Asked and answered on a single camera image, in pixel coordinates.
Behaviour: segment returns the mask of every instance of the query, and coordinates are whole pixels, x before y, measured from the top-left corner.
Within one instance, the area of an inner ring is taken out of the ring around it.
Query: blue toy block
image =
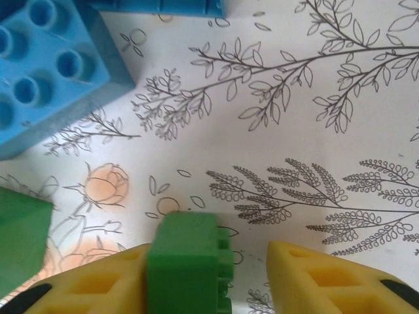
[[[0,2],[0,160],[135,87],[86,0]]]
[[[224,18],[224,0],[88,0],[98,10]]]

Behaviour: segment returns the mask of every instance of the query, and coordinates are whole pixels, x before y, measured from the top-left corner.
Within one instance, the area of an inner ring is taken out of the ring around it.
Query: stem
[[[227,184],[227,185],[230,185],[230,183],[228,181],[222,180],[221,178],[218,178],[218,180]],[[248,194],[251,194],[251,195],[254,195],[254,196],[260,196],[260,197],[263,197],[263,198],[270,198],[270,199],[276,200],[276,201],[285,201],[287,203],[293,202],[293,205],[298,204],[298,205],[310,206],[310,207],[342,209],[342,210],[345,210],[345,211],[368,211],[368,212],[372,212],[372,213],[413,213],[413,214],[418,214],[419,213],[419,211],[392,211],[392,210],[385,210],[385,209],[362,209],[362,208],[355,208],[355,207],[339,207],[339,206],[336,206],[336,205],[307,204],[307,203],[304,203],[302,201],[290,201],[290,200],[285,200],[283,198],[275,198],[274,196],[266,196],[264,194],[259,194],[259,193],[256,193],[256,192],[246,190],[245,188],[240,188],[240,190],[242,192],[245,192],[245,193],[248,193]]]
[[[351,53],[352,54],[357,54],[357,53],[363,53],[363,52],[383,51],[383,50],[391,50],[391,49],[394,49],[394,50],[418,50],[419,46],[403,46],[403,47],[383,46],[383,47],[374,47],[374,48],[368,47],[368,49],[362,48],[362,49],[355,49],[355,50],[340,51],[340,52],[335,52],[335,53],[332,53],[332,54],[322,54],[322,55],[319,55],[319,56],[305,58],[305,59],[297,60],[297,61],[294,61],[294,62],[288,62],[288,63],[283,63],[283,64],[280,64],[280,65],[275,65],[273,67],[263,67],[263,68],[260,68],[258,70],[252,71],[252,75],[265,73],[265,72],[275,70],[275,69],[280,68],[280,67],[287,67],[287,66],[290,66],[290,65],[296,65],[296,64],[299,64],[299,63],[302,63],[302,62],[303,63],[304,62],[311,63],[311,62],[316,61],[316,60],[320,60],[320,59],[324,59],[324,58],[330,58],[330,57],[343,56],[343,55],[351,54]],[[221,82],[214,82],[213,84],[198,87],[198,88],[195,88],[195,89],[192,89],[192,90],[189,90],[189,91],[192,92],[192,93],[197,92],[197,91],[200,91],[200,90],[203,90],[203,89],[208,89],[208,88],[212,88],[212,87],[222,85],[222,84],[225,84],[225,83],[228,83],[228,82],[232,82],[233,80],[238,80],[242,77],[243,77],[243,75],[238,75],[236,77],[232,77],[232,78],[229,78],[227,80],[223,80]],[[181,95],[181,93],[173,94],[173,95],[162,97],[162,98],[155,98],[155,99],[150,100],[150,102],[144,102],[144,104],[156,103],[156,102],[159,102],[159,101],[166,101],[166,100],[169,100],[171,98],[174,98],[174,97],[177,97],[177,96],[180,96],[180,95]]]
[[[382,224],[372,224],[370,226],[360,226],[360,227],[350,227],[350,228],[333,228],[331,230],[353,230],[353,229],[374,228],[374,227],[386,226],[388,224],[392,224],[393,222],[395,222],[395,225],[396,225],[397,223],[401,222],[402,220],[405,220],[406,218],[411,217],[411,216],[414,216],[414,215],[417,215],[417,214],[419,214],[419,212],[417,212],[417,213],[411,213],[411,214],[408,214],[408,215],[406,215],[404,217],[397,218],[397,219],[394,219],[394,220],[389,221],[389,222],[383,222]]]
[[[264,67],[261,66],[261,65],[251,65],[251,64],[244,63],[242,61],[227,60],[227,59],[222,58],[221,56],[220,56],[220,58],[211,57],[211,56],[208,56],[208,55],[204,54],[203,52],[200,52],[198,56],[201,57],[201,58],[212,60],[212,61],[221,61],[221,62],[227,62],[229,64],[243,65],[244,67],[248,67],[250,69],[264,69]]]
[[[317,8],[317,5],[316,6],[314,6],[312,3],[311,3],[311,1],[309,1],[309,0],[307,0],[307,3],[308,3],[308,5],[310,5],[311,6],[311,8],[312,8],[312,10],[315,12],[315,13],[317,13],[320,17],[321,17],[321,19],[327,24],[327,25],[329,25],[331,28],[333,28],[335,31],[337,31],[339,34],[341,34],[343,37],[344,37],[344,39],[346,39],[347,41],[350,41],[351,43],[354,43],[354,44],[356,44],[356,45],[358,45],[358,46],[360,46],[360,47],[363,47],[363,48],[368,48],[368,46],[367,45],[364,45],[363,43],[359,43],[359,42],[357,42],[357,41],[355,41],[355,40],[353,40],[351,37],[349,37],[349,36],[347,36],[345,33],[343,33],[341,30],[340,30],[340,28],[339,28],[339,25],[338,25],[338,22],[337,22],[337,17],[336,17],[336,13],[335,13],[335,11],[333,10],[333,14],[334,14],[334,16],[335,16],[335,21],[336,21],[336,25],[337,26],[334,26],[330,21],[328,21],[328,19],[326,19],[324,16],[323,16],[323,14],[322,13],[320,13],[320,11],[319,11],[319,9]]]

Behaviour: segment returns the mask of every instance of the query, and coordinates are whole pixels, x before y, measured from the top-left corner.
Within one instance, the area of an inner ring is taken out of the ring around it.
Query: botanical print
[[[186,170],[178,169],[177,173],[186,179],[192,177],[191,173]],[[156,201],[156,211],[154,212],[147,211],[145,212],[145,216],[151,219],[159,219],[159,218],[164,218],[169,213],[173,213],[176,211],[192,211],[192,208],[191,208],[192,206],[188,207],[187,209],[182,209],[179,202],[175,198],[163,196],[164,193],[167,192],[170,187],[171,187],[170,183],[164,183],[162,185],[159,185],[157,184],[156,179],[152,175],[149,176],[150,194],[153,197],[156,197],[157,201]],[[201,197],[190,196],[189,199],[191,203],[197,206],[199,210],[204,210],[206,208],[206,204]],[[239,235],[239,231],[233,228],[230,228],[227,226],[220,226],[219,228],[228,229],[230,232],[230,237],[235,237]],[[242,252],[233,251],[233,253],[234,253],[234,263],[236,265],[241,264],[244,260],[244,255],[242,254]]]
[[[54,177],[49,177],[37,191],[30,190],[27,185],[20,183],[11,175],[0,177],[0,183],[11,190],[44,200],[50,200],[59,189],[58,181]],[[0,306],[37,281],[125,249],[120,243],[115,243],[109,238],[101,238],[101,236],[120,234],[121,222],[108,220],[101,225],[89,225],[86,216],[92,205],[121,206],[120,203],[128,191],[128,176],[125,172],[113,164],[105,164],[93,171],[88,165],[85,184],[77,187],[83,187],[83,190],[78,191],[80,193],[82,191],[84,195],[84,205],[78,206],[67,218],[51,226],[42,270],[0,300]],[[86,204],[89,204],[86,215],[81,215],[81,209]]]
[[[275,314],[274,304],[269,294],[260,290],[249,290],[247,302],[251,309],[248,314]]]
[[[139,126],[144,132],[153,131],[166,140],[177,139],[179,130],[191,123],[194,117],[209,116],[214,105],[211,91],[217,86],[225,86],[226,102],[234,101],[240,86],[255,97],[253,105],[239,113],[238,118],[247,122],[247,129],[270,124],[280,124],[281,118],[290,105],[291,96],[299,87],[312,88],[316,74],[310,66],[316,62],[327,62],[337,58],[341,61],[336,70],[339,75],[337,90],[329,95],[319,94],[313,102],[319,106],[316,121],[333,128],[337,133],[345,133],[349,128],[357,105],[366,100],[362,91],[367,88],[379,92],[395,80],[418,80],[419,45],[414,38],[402,38],[403,32],[416,27],[418,9],[416,0],[399,3],[406,15],[394,20],[386,29],[378,28],[367,33],[352,12],[354,0],[307,0],[300,1],[295,8],[296,18],[311,18],[312,25],[307,36],[318,36],[323,40],[320,51],[312,56],[299,57],[286,47],[280,47],[282,61],[267,64],[261,53],[262,42],[247,43],[237,37],[233,43],[224,42],[214,50],[210,42],[201,47],[190,47],[198,59],[191,64],[202,69],[206,79],[217,78],[215,82],[197,88],[182,84],[176,68],[164,69],[161,75],[146,78],[146,93],[137,93],[132,106],[139,118]],[[264,16],[263,11],[253,14],[255,19]],[[224,19],[208,21],[209,26],[228,27]],[[261,31],[274,31],[261,22],[254,22]],[[133,29],[128,35],[121,33],[127,42],[122,51],[132,47],[137,54],[147,40],[141,29]],[[113,139],[138,139],[140,133],[123,132],[121,117],[108,119],[103,110],[82,119],[79,125],[68,127],[46,143],[47,154],[78,155],[80,150],[91,151],[92,138],[100,138],[103,144]],[[415,141],[418,134],[411,137]]]
[[[118,165],[104,164],[94,170],[87,165],[88,175],[83,184],[65,186],[68,190],[76,190],[83,196],[83,202],[76,208],[73,215],[87,207],[90,212],[93,205],[97,208],[103,206],[124,207],[123,201],[128,195],[128,175]]]
[[[238,218],[250,224],[285,222],[293,216],[296,205],[335,209],[336,213],[325,217],[327,224],[306,226],[309,230],[330,234],[322,241],[325,245],[361,240],[347,249],[333,252],[333,255],[358,253],[399,238],[410,242],[418,239],[416,234],[409,232],[413,230],[413,218],[419,214],[419,186],[413,183],[414,172],[407,167],[382,160],[363,160],[359,164],[367,172],[343,178],[350,183],[345,190],[318,164],[307,165],[290,158],[285,162],[290,167],[268,167],[267,180],[239,166],[233,167],[239,177],[208,171],[214,180],[209,186],[212,196],[240,202],[234,206],[240,212]],[[346,206],[344,202],[348,196],[357,192],[375,193],[401,208]],[[370,235],[364,237],[360,231]]]

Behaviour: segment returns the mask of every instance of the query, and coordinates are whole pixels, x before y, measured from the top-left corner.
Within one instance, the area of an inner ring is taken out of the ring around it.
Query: building block
[[[0,160],[135,87],[86,0],[0,1]]]
[[[277,313],[419,313],[419,293],[400,279],[341,258],[273,241],[266,266]]]
[[[53,207],[0,188],[0,299],[41,270]]]
[[[98,10],[224,18],[224,0],[88,0]]]
[[[0,314],[147,314],[140,245],[35,283]]]
[[[234,257],[217,217],[170,213],[147,253],[148,314],[231,314]]]

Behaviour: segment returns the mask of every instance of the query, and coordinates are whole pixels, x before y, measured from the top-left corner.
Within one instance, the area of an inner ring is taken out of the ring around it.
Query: green toy block
[[[0,299],[41,270],[53,208],[0,188]]]
[[[230,234],[217,216],[170,213],[147,253],[147,314],[231,314]]]

